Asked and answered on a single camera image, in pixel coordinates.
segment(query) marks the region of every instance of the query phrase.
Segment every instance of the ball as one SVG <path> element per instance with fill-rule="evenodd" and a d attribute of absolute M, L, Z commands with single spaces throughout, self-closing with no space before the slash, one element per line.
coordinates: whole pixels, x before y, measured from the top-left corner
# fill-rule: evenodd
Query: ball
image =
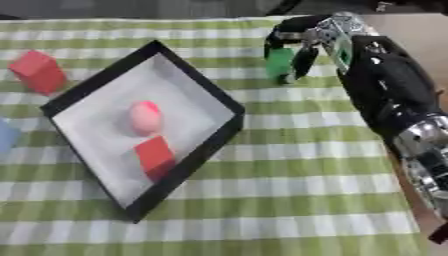
<path fill-rule="evenodd" d="M 136 102 L 130 110 L 131 125 L 140 136 L 160 132 L 162 116 L 159 108 L 151 101 Z"/>

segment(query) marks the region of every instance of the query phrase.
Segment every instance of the tablecloth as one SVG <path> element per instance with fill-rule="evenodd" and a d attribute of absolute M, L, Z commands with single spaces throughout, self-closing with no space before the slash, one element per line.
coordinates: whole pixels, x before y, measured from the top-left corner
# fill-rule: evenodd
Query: tablecloth
<path fill-rule="evenodd" d="M 280 20 L 1 22 L 0 115 L 23 135 L 0 164 L 0 255 L 421 255 L 386 151 L 325 54 L 294 85 L 267 79 L 263 39 Z M 57 94 L 30 91 L 7 66 L 45 52 L 70 80 L 64 91 L 153 39 L 247 115 L 235 139 L 131 224 L 38 109 Z"/>

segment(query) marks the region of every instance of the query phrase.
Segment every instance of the robotic hand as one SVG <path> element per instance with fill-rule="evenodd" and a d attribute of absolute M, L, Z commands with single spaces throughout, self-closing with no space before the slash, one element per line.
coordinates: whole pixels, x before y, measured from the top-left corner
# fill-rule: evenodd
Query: robotic hand
<path fill-rule="evenodd" d="M 425 71 L 405 50 L 352 13 L 283 21 L 266 39 L 265 58 L 269 62 L 286 44 L 298 43 L 302 48 L 285 59 L 290 68 L 277 73 L 276 81 L 288 83 L 305 76 L 321 45 L 367 125 L 400 159 L 425 203 L 448 219 L 448 116 Z"/>

